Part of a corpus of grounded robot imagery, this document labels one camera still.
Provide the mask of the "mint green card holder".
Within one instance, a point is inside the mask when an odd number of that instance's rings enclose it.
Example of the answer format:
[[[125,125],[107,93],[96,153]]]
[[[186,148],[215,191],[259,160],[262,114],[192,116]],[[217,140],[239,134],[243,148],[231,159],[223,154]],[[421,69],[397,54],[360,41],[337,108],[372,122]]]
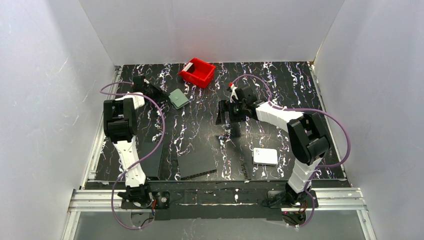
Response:
[[[185,94],[178,88],[173,90],[169,94],[168,98],[169,98],[171,104],[177,110],[186,106],[190,102],[189,99],[185,96]]]

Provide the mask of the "red plastic bin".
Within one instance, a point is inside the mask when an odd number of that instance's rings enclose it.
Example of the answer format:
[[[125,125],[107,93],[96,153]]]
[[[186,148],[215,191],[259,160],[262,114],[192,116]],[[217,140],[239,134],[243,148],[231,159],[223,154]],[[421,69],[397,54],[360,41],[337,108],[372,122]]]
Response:
[[[214,79],[215,69],[213,64],[193,58],[177,75],[184,81],[205,89]]]

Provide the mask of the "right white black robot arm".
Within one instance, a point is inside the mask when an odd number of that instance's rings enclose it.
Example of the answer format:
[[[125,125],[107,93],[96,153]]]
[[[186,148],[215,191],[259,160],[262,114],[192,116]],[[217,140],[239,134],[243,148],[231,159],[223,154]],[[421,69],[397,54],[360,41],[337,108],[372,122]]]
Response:
[[[285,191],[274,203],[301,203],[311,188],[311,179],[319,163],[331,148],[330,135],[317,112],[288,110],[257,98],[251,87],[229,87],[231,96],[218,102],[217,119],[221,125],[228,114],[231,123],[254,119],[274,125],[288,133],[294,167]]]

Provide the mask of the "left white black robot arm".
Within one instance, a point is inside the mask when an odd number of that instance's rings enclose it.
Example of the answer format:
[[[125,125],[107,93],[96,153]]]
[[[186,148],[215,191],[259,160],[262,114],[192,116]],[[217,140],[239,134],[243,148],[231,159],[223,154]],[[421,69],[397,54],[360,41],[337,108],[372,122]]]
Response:
[[[150,157],[158,146],[146,156],[139,158],[136,144],[138,133],[136,113],[145,105],[145,101],[149,101],[156,107],[162,126],[165,127],[164,113],[155,100],[168,94],[148,81],[144,75],[133,76],[129,84],[131,92],[116,93],[115,99],[103,102],[103,132],[117,150],[123,167],[123,173],[117,179],[125,180],[125,191],[118,193],[118,196],[126,202],[146,207],[154,201],[154,198],[141,162]]]

